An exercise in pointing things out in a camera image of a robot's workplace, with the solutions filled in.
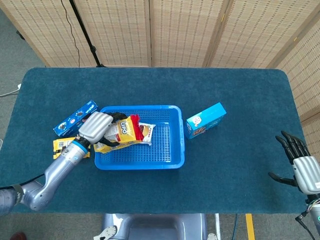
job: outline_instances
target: table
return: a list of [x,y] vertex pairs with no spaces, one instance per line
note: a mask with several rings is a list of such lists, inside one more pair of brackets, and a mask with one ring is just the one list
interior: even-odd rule
[[[25,75],[0,152],[0,186],[22,183],[53,161],[53,131],[84,103],[177,105],[183,120],[221,102],[222,122],[185,141],[173,170],[102,171],[83,159],[45,212],[298,213],[304,195],[275,135],[303,138],[288,78],[276,69],[33,68]],[[30,212],[23,205],[16,212]]]

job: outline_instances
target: black stand pole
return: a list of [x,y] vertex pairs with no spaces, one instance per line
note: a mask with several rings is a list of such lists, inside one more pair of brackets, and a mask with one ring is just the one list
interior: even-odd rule
[[80,14],[79,14],[79,12],[78,12],[78,9],[77,9],[77,6],[76,6],[74,0],[69,0],[69,2],[70,2],[70,4],[71,4],[71,6],[72,6],[72,9],[73,9],[74,14],[75,14],[75,16],[76,16],[76,19],[78,20],[78,22],[79,22],[79,24],[80,24],[80,27],[81,27],[81,29],[82,29],[82,32],[83,32],[84,36],[85,36],[85,39],[86,39],[86,41],[87,41],[87,43],[88,43],[88,45],[89,45],[89,47],[90,47],[90,51],[91,51],[91,53],[92,53],[92,55],[93,55],[93,57],[94,57],[94,60],[95,60],[95,62],[96,62],[96,66],[97,66],[98,68],[99,68],[99,67],[104,67],[104,65],[99,62],[98,56],[97,56],[97,54],[96,54],[96,50],[97,50],[97,49],[96,49],[96,47],[93,46],[92,43],[91,43],[91,40],[90,40],[90,38],[89,38],[89,35],[88,35],[87,30],[86,30],[85,25],[84,25],[84,22],[82,21],[82,19],[81,19],[81,17],[80,17]]

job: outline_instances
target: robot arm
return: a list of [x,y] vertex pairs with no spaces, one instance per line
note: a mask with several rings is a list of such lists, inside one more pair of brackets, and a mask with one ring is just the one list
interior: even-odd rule
[[61,182],[87,154],[90,144],[103,138],[109,126],[124,115],[94,112],[80,127],[79,136],[66,147],[61,155],[45,170],[45,184],[31,181],[0,190],[0,216],[6,215],[13,207],[22,203],[34,211],[44,209],[54,197]]
[[280,136],[275,138],[281,143],[285,154],[293,168],[293,179],[283,178],[269,172],[269,176],[281,183],[287,184],[298,189],[307,196],[305,201],[306,210],[302,212],[295,220],[302,225],[312,236],[309,229],[302,222],[302,219],[310,213],[316,229],[320,235],[320,165],[314,156],[311,156],[306,145],[299,138],[281,131],[285,139]]

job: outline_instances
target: oreo box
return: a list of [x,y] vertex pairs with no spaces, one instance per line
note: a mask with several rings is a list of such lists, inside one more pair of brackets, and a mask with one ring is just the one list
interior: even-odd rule
[[226,110],[220,102],[188,118],[185,122],[184,134],[188,139],[204,133],[216,126],[226,115]]
[[60,122],[53,130],[59,137],[69,137],[74,133],[78,133],[78,129],[85,123],[89,116],[97,110],[97,104],[92,100],[88,101],[71,116]]

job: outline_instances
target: blue plastic basket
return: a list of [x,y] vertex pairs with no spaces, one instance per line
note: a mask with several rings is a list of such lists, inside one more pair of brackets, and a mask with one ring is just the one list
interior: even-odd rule
[[174,105],[106,106],[101,112],[138,114],[140,122],[156,124],[151,146],[135,144],[108,153],[95,153],[101,170],[177,169],[185,162],[182,114]]

